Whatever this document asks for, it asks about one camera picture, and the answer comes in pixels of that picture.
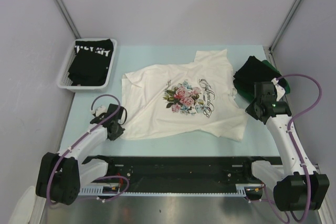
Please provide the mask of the white floral print t-shirt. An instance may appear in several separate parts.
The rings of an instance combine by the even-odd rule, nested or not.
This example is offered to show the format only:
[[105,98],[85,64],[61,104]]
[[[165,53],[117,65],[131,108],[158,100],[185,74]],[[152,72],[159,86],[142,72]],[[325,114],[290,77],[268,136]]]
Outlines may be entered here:
[[122,76],[125,140],[204,131],[241,141],[248,116],[235,102],[227,50],[197,51],[182,65],[151,65]]

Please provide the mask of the white plastic laundry basket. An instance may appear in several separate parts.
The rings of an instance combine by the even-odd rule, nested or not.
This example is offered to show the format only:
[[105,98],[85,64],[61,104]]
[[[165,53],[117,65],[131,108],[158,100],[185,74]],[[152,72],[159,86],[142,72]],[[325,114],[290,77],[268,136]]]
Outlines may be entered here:
[[[113,43],[113,53],[111,56],[111,61],[109,64],[109,68],[108,68],[108,72],[107,72],[107,78],[104,82],[103,85],[101,86],[73,86],[72,85],[72,81],[70,80],[70,78],[68,77],[69,75],[69,68],[73,62],[73,60],[76,57],[76,50],[75,50],[75,44],[78,41],[101,41],[101,40],[107,40],[109,39],[112,43]],[[69,90],[71,92],[100,92],[103,93],[105,91],[107,91],[108,89],[108,85],[109,85],[109,81],[110,81],[110,76],[112,71],[112,67],[113,67],[113,61],[115,59],[115,55],[117,52],[117,47],[118,47],[118,42],[115,39],[112,38],[80,38],[80,39],[76,39],[74,40],[70,46],[68,47],[67,53],[65,55],[65,58],[62,62],[62,65],[60,67],[58,76],[57,76],[57,80],[56,80],[56,84],[60,89],[66,89]]]

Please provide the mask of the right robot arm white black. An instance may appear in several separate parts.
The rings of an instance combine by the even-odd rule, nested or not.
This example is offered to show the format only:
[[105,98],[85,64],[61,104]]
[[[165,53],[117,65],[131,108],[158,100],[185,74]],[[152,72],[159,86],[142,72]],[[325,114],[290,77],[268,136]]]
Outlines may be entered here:
[[263,122],[271,133],[283,171],[278,171],[270,162],[254,161],[242,169],[242,176],[249,183],[260,179],[272,191],[280,211],[318,210],[330,182],[308,159],[293,125],[289,105],[278,99],[280,91],[276,79],[256,82],[255,98],[246,112]]

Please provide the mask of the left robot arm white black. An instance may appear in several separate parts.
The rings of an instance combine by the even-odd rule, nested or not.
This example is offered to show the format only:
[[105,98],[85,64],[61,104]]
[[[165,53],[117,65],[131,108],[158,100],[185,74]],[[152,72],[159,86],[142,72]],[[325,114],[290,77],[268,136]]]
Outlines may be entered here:
[[116,169],[111,157],[90,156],[90,152],[105,141],[114,141],[123,133],[120,120],[127,119],[127,111],[117,104],[101,106],[93,112],[93,119],[84,135],[72,146],[57,153],[46,153],[40,163],[35,193],[54,203],[72,204],[80,190],[101,178],[110,182]]

